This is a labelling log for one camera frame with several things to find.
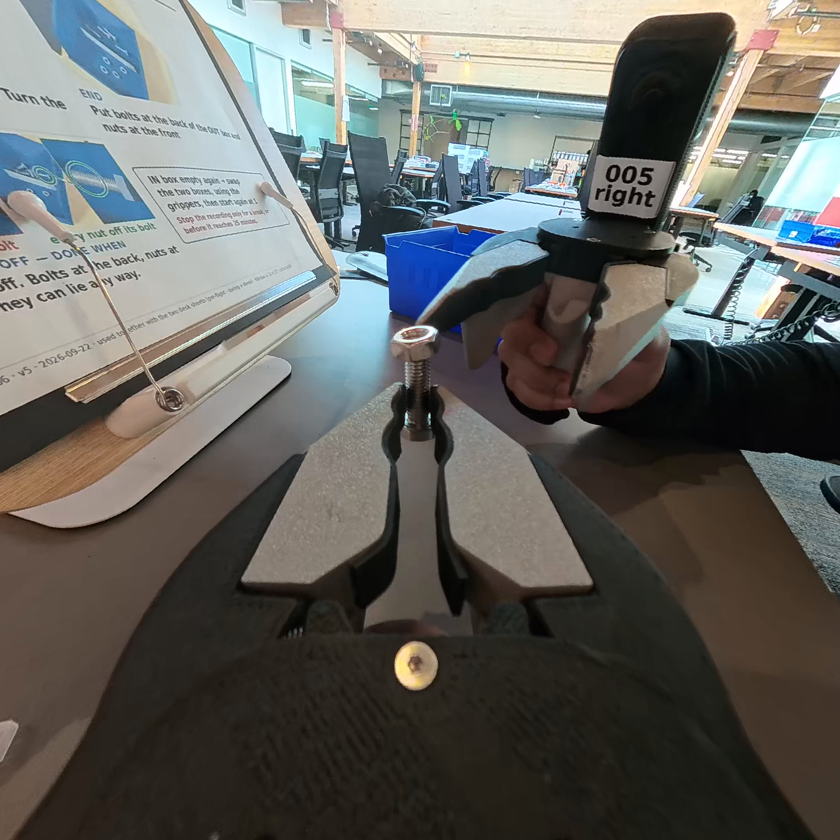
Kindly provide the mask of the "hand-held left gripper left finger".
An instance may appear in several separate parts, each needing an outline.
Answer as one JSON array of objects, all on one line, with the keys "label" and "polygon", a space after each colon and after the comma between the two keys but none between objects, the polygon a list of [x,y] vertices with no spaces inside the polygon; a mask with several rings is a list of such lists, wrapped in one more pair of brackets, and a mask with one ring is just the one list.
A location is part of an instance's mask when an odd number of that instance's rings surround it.
[{"label": "hand-held left gripper left finger", "polygon": [[313,444],[241,584],[364,610],[396,570],[403,387],[393,384]]}]

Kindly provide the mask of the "person's right hand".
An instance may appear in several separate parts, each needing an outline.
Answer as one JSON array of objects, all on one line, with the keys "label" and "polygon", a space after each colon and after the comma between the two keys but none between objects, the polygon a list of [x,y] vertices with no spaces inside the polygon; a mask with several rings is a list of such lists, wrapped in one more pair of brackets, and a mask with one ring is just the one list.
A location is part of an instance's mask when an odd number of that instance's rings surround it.
[{"label": "person's right hand", "polygon": [[[571,373],[554,365],[559,346],[542,328],[549,290],[541,286],[526,312],[502,330],[498,345],[505,393],[514,408],[540,425],[553,425],[579,412],[571,396]],[[670,337],[660,328],[656,336],[585,405],[581,414],[590,424],[603,426],[608,414],[641,402],[662,379],[670,351]]]}]

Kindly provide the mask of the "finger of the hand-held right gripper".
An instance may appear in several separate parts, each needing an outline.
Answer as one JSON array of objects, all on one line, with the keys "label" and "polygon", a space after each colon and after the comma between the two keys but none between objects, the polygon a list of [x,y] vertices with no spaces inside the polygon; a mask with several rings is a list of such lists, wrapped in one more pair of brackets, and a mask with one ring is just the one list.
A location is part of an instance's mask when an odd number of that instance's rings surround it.
[{"label": "finger of the hand-held right gripper", "polygon": [[687,255],[606,264],[595,286],[590,319],[570,394],[589,408],[595,393],[656,335],[665,315],[693,290],[699,270]]},{"label": "finger of the hand-held right gripper", "polygon": [[466,364],[479,369],[494,354],[504,328],[530,309],[549,262],[548,251],[518,238],[475,253],[417,323],[445,332],[459,326]]}]

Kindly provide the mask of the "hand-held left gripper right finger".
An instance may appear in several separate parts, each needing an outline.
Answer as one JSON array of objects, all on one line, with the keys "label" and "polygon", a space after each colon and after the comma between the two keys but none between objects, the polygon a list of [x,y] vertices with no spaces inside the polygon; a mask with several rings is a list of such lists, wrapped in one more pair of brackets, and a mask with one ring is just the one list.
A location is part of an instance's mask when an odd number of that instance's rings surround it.
[{"label": "hand-held left gripper right finger", "polygon": [[444,387],[431,398],[437,568],[450,612],[590,593],[593,579],[527,449]]}]

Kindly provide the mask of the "blue plastic bin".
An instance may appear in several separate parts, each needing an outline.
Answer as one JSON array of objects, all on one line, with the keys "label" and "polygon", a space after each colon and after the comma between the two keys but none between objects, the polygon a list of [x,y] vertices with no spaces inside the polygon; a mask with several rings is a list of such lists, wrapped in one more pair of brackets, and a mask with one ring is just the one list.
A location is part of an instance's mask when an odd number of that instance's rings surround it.
[{"label": "blue plastic bin", "polygon": [[465,234],[452,225],[385,235],[391,312],[417,320],[476,249],[493,237],[480,230]]}]

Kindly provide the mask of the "black office chair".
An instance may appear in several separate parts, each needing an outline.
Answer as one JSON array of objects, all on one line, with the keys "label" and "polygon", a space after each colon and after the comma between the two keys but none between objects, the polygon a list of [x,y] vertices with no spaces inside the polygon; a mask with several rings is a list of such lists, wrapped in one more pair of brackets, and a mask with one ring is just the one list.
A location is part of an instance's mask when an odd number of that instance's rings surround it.
[{"label": "black office chair", "polygon": [[384,222],[372,213],[373,202],[392,182],[386,140],[358,133],[348,133],[350,158],[360,203],[360,231],[357,251],[385,253]]},{"label": "black office chair", "polygon": [[328,243],[343,249],[343,170],[348,147],[325,141],[314,192],[314,214]]}]

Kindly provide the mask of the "white flat object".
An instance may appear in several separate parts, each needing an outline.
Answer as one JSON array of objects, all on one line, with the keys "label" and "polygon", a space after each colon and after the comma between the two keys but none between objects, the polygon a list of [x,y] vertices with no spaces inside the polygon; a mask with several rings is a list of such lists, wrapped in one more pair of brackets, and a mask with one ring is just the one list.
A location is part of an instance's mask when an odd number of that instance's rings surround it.
[{"label": "white flat object", "polygon": [[343,277],[364,277],[385,286],[389,282],[386,257],[376,251],[364,250],[345,254],[341,273]]}]

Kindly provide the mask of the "black bag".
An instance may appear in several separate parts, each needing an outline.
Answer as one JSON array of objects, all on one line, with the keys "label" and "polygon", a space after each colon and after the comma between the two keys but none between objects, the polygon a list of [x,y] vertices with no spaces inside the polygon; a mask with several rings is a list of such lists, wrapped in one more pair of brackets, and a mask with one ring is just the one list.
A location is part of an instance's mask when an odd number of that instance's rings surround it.
[{"label": "black bag", "polygon": [[429,227],[427,212],[404,186],[386,183],[371,202],[374,227],[382,235],[409,233]]}]

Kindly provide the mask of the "long office desk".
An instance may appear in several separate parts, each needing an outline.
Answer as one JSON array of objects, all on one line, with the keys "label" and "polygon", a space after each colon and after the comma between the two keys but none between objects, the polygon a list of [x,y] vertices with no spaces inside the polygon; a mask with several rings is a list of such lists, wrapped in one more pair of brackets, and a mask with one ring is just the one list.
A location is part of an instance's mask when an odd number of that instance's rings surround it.
[{"label": "long office desk", "polygon": [[517,193],[436,217],[434,227],[455,226],[464,234],[479,230],[492,235],[536,227],[552,218],[581,219],[579,203],[570,198]]}]

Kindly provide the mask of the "wooden document stand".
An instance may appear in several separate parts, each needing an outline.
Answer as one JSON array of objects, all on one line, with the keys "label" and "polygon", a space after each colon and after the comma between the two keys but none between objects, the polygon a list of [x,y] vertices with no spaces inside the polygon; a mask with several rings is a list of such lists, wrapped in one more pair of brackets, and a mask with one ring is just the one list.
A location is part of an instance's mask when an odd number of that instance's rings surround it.
[{"label": "wooden document stand", "polygon": [[[214,31],[212,49],[215,57],[226,53],[223,73],[244,105],[248,88]],[[266,126],[249,94],[254,105],[246,113],[259,114]],[[302,203],[267,126],[259,137],[282,160],[281,193]],[[2,414],[2,513],[77,528],[131,508],[288,378],[289,364],[271,360],[270,352],[337,302],[329,277],[322,265],[285,291],[265,291],[140,350],[154,378],[184,395],[180,413],[159,408],[130,352]]]}]

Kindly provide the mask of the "person's right forearm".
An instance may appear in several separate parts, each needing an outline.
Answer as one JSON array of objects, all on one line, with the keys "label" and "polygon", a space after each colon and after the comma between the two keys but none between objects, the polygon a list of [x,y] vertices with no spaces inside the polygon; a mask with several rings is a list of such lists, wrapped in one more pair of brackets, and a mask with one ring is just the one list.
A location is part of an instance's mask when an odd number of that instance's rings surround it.
[{"label": "person's right forearm", "polygon": [[577,410],[625,434],[837,462],[839,347],[657,339]]}]

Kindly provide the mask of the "steel hex bolt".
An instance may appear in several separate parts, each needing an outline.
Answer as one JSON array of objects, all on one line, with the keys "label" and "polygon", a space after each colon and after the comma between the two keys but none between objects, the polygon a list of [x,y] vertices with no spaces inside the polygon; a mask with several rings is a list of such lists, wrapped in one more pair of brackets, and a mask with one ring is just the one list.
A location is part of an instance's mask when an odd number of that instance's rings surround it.
[{"label": "steel hex bolt", "polygon": [[434,436],[431,421],[431,357],[406,360],[404,363],[406,410],[404,436],[413,442],[425,442]]}]

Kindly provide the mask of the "printed instruction sheet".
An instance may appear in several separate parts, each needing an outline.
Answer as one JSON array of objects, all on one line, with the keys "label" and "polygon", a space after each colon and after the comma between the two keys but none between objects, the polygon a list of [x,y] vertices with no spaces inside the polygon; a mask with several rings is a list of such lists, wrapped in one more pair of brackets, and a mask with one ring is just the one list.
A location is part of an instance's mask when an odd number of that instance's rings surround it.
[{"label": "printed instruction sheet", "polygon": [[2,2],[2,414],[308,277],[324,264],[278,190],[249,90],[186,2]]}]

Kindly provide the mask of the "steel hex nut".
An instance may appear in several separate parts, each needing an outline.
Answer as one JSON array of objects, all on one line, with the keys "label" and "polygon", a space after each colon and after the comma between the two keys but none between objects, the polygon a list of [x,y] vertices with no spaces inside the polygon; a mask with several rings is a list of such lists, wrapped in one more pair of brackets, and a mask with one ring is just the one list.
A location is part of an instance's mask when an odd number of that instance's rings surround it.
[{"label": "steel hex nut", "polygon": [[438,351],[439,332],[428,325],[400,329],[390,341],[394,358],[404,363],[431,360]]}]

